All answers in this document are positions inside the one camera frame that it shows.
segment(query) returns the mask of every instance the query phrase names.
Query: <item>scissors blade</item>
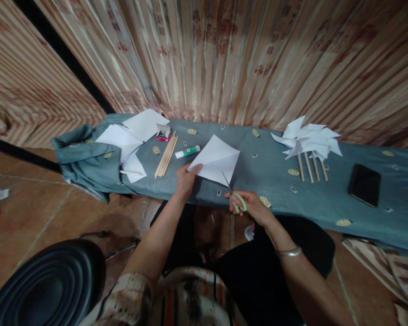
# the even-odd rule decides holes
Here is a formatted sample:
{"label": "scissors blade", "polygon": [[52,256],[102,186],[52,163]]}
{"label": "scissors blade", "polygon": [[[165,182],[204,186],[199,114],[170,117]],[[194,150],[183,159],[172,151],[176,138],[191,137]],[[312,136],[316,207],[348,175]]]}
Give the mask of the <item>scissors blade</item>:
{"label": "scissors blade", "polygon": [[227,178],[225,177],[225,174],[223,173],[223,171],[221,171],[221,172],[222,172],[223,178],[225,179],[225,182],[227,183],[228,190],[230,191],[231,194],[233,194],[233,190],[231,189],[230,184],[229,184]]}

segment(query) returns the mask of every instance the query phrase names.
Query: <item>gray-blue cloth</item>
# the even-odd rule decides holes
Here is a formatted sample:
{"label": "gray-blue cloth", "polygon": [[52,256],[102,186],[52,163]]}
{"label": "gray-blue cloth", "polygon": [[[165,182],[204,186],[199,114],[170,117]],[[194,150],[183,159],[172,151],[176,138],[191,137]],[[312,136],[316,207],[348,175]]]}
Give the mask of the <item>gray-blue cloth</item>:
{"label": "gray-blue cloth", "polygon": [[95,143],[91,125],[52,138],[62,176],[68,183],[86,187],[109,203],[108,193],[131,193],[119,173],[121,149],[114,145]]}
{"label": "gray-blue cloth", "polygon": [[[93,140],[96,140],[108,125],[120,125],[132,116],[108,115],[105,121],[96,126]],[[214,134],[240,150],[231,187],[234,190],[254,191],[259,196],[265,196],[272,205],[273,213],[303,216],[325,229],[375,239],[408,250],[408,149],[340,144],[343,157],[331,153],[325,161],[329,166],[329,181],[324,181],[322,169],[319,168],[321,181],[317,182],[314,176],[315,182],[311,183],[303,156],[306,177],[305,182],[302,182],[300,176],[288,173],[292,168],[299,170],[297,157],[285,160],[286,155],[282,152],[287,150],[287,147],[271,138],[271,132],[281,136],[279,132],[256,128],[260,136],[255,137],[252,133],[253,127],[225,126],[222,130],[220,124],[177,119],[170,121],[171,129],[176,130],[178,136],[175,151],[196,145],[203,148]],[[197,130],[197,134],[188,134],[188,129],[191,128]],[[137,156],[147,177],[133,184],[130,184],[126,177],[122,178],[124,184],[134,193],[161,199],[169,199],[174,193],[176,170],[192,162],[197,154],[180,159],[173,155],[166,175],[154,179],[167,145],[153,137],[139,148]],[[160,148],[159,155],[153,153],[153,146]],[[394,156],[384,155],[385,150]],[[365,165],[382,175],[378,208],[370,207],[348,194],[355,163]],[[223,197],[227,189],[223,185],[203,178],[198,178],[195,183],[189,202],[203,206],[228,207],[228,199]],[[297,193],[294,193],[291,187],[294,187]],[[220,196],[217,195],[218,190],[221,190]],[[348,219],[350,226],[336,225],[337,221],[343,219]]]}

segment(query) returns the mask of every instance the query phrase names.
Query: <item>black pants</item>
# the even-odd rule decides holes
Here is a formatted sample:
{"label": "black pants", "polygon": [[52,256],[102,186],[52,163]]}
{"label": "black pants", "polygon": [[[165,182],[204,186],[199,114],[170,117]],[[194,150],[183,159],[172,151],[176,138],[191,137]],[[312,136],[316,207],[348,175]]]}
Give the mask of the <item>black pants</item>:
{"label": "black pants", "polygon": [[[151,225],[166,202],[160,206]],[[186,204],[180,218],[164,271],[179,266],[202,267],[195,251],[194,213]],[[326,278],[332,268],[334,241],[314,222],[296,216],[276,216],[293,241],[319,273]],[[274,247],[265,230],[255,224],[254,240],[227,252],[212,268],[231,292],[248,325],[302,325],[291,299]]]}

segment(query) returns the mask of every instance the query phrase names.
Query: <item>patterned shirt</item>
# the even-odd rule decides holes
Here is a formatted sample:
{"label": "patterned shirt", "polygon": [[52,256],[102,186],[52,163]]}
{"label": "patterned shirt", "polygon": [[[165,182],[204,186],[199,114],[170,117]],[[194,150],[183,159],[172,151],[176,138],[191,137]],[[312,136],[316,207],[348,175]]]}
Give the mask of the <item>patterned shirt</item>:
{"label": "patterned shirt", "polygon": [[111,293],[83,320],[87,325],[246,325],[221,278],[196,267],[179,267],[153,293],[140,274],[119,278]]}

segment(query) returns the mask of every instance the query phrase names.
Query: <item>person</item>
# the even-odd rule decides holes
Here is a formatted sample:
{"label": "person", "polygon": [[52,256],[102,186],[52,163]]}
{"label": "person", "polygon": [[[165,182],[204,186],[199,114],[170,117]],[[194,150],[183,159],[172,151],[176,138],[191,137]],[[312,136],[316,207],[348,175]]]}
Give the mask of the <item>person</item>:
{"label": "person", "polygon": [[254,192],[236,191],[255,220],[254,239],[205,269],[195,251],[195,206],[186,204],[202,165],[188,167],[177,171],[175,193],[82,325],[352,325],[325,281],[333,240],[305,218],[275,217]]}

